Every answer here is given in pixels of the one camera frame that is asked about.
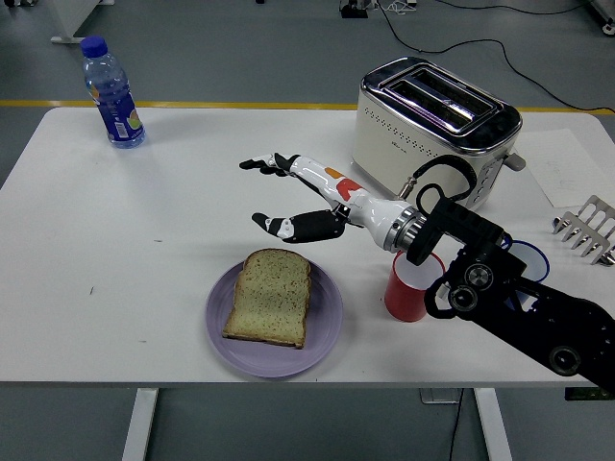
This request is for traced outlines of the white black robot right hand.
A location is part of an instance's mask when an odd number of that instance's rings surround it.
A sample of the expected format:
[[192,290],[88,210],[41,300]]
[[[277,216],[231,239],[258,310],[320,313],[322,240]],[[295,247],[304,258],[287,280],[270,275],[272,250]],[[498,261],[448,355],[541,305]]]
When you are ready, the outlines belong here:
[[403,227],[420,217],[407,202],[379,199],[354,180],[306,156],[285,158],[274,153],[244,160],[239,167],[257,169],[264,175],[295,178],[328,203],[325,209],[291,217],[252,215],[264,231],[286,243],[335,239],[351,225],[367,229],[377,246],[394,253],[401,249],[398,240]]

